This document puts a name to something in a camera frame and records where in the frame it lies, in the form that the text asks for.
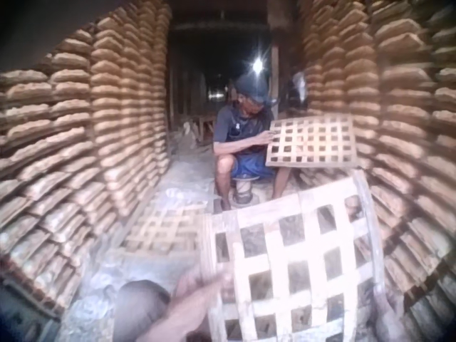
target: hand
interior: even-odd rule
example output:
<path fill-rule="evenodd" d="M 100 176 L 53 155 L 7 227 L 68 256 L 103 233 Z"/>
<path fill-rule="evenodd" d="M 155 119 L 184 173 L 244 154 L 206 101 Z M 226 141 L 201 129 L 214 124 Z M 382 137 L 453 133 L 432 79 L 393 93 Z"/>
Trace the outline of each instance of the hand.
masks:
<path fill-rule="evenodd" d="M 232 275 L 227 272 L 218 274 L 204 284 L 200 268 L 190 269 L 180 277 L 165 317 L 152 325 L 136 342 L 181 341 L 200 327 L 216 295 L 225 284 L 231 282 Z"/>
<path fill-rule="evenodd" d="M 197 330 L 217 294 L 231 280 L 231 274 L 222 273 L 204 284 L 200 268 L 190 269 L 177 283 L 167 312 L 168 319 L 177 322 L 175 328 L 185 334 Z"/>
<path fill-rule="evenodd" d="M 404 296 L 392 289 L 373 292 L 375 335 L 380 342 L 410 342 L 401 321 L 404 314 Z"/>
<path fill-rule="evenodd" d="M 255 137 L 254 145 L 268 145 L 274 139 L 274 132 L 265 130 Z"/>

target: bamboo lattice tray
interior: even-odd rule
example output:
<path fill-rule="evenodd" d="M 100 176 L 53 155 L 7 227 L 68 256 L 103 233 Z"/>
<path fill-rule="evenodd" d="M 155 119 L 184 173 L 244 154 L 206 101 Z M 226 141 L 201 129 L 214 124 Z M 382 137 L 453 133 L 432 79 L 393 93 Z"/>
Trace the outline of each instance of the bamboo lattice tray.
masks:
<path fill-rule="evenodd" d="M 358 219 L 350 221 L 345 201 L 353 196 L 361 207 Z M 320 218 L 319 210 L 327 206 L 333 227 Z M 287 222 L 294 222 L 293 229 Z M 227 266 L 234 270 L 232 297 L 219 295 L 209 310 L 214 341 L 328 341 L 333 336 L 352 341 L 359 289 L 367 283 L 384 289 L 378 222 L 362 171 L 206 216 L 203 227 L 203 277 L 209 280 Z M 373 246 L 373 259 L 364 263 L 358 263 L 354 244 L 361 237 Z"/>
<path fill-rule="evenodd" d="M 207 203 L 160 208 L 151 203 L 123 242 L 127 252 L 170 255 L 197 250 L 200 218 Z"/>
<path fill-rule="evenodd" d="M 277 167 L 355 167 L 358 165 L 351 116 L 328 114 L 276 120 L 266 165 Z"/>

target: bright light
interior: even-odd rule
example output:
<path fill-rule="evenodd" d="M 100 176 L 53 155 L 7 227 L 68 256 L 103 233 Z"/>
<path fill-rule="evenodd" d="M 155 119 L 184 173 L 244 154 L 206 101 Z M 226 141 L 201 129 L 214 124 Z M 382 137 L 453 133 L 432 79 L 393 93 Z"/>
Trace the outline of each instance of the bright light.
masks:
<path fill-rule="evenodd" d="M 225 97 L 225 94 L 223 93 L 209 93 L 209 99 L 212 100 L 213 98 L 216 98 L 216 99 L 221 99 L 221 98 L 224 98 Z"/>
<path fill-rule="evenodd" d="M 259 73 L 261 73 L 261 71 L 263 70 L 263 62 L 261 61 L 261 59 L 259 59 L 259 57 L 255 60 L 253 69 L 257 75 L 259 75 Z"/>

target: man's knee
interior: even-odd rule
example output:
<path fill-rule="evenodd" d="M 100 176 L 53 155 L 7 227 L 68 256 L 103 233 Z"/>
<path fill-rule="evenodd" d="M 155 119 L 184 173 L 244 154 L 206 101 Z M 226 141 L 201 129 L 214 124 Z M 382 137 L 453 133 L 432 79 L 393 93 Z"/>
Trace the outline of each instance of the man's knee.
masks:
<path fill-rule="evenodd" d="M 217 158 L 217 172 L 229 173 L 234 167 L 235 158 L 233 155 L 220 155 Z"/>

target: man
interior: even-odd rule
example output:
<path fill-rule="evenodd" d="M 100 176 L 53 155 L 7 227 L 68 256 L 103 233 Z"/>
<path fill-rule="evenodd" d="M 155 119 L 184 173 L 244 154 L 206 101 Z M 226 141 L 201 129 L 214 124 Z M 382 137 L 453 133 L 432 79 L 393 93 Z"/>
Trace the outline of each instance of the man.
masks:
<path fill-rule="evenodd" d="M 275 176 L 273 199 L 282 196 L 291 169 L 267 167 L 266 147 L 272 141 L 269 131 L 274 119 L 269 107 L 268 85 L 261 75 L 248 73 L 234 84 L 237 104 L 223 107 L 214 128 L 214 154 L 217 157 L 215 185 L 222 198 L 222 209 L 230 210 L 231 179 L 241 175 Z"/>

